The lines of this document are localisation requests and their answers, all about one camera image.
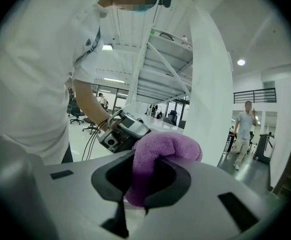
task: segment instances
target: white metal rack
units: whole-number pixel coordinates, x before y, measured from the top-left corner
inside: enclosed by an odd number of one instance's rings
[[[130,102],[147,100],[156,105],[190,97],[192,65],[190,42],[152,27],[144,39],[133,72]]]

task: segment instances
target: towel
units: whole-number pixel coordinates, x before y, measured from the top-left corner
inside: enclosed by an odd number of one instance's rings
[[[132,183],[125,194],[127,201],[143,207],[149,194],[155,160],[159,156],[178,156],[192,161],[202,160],[202,150],[193,139],[176,132],[152,130],[133,147]]]

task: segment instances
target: black metal railing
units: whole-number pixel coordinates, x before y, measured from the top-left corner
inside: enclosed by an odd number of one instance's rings
[[[267,88],[259,90],[247,90],[233,93],[233,103],[276,103],[276,88]]]

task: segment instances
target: gray floor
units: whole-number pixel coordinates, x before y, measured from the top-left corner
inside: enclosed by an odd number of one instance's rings
[[[253,154],[249,153],[243,158],[240,170],[236,170],[233,164],[238,155],[232,155],[230,160],[227,160],[226,156],[226,154],[221,156],[219,164],[217,165],[219,168],[256,192],[265,202],[267,202],[272,211],[285,204],[284,200],[278,198],[267,190],[270,173],[270,167],[268,164],[254,160]]]

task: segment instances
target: rectangular ceiling light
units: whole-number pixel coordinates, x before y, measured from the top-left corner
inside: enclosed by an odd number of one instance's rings
[[[117,83],[125,83],[124,81],[121,81],[121,80],[115,80],[115,79],[110,79],[110,78],[103,78],[104,80],[106,81],[112,81],[112,82],[117,82]]]
[[[105,44],[102,48],[102,51],[112,51],[114,49],[114,47],[112,46],[112,44]]]

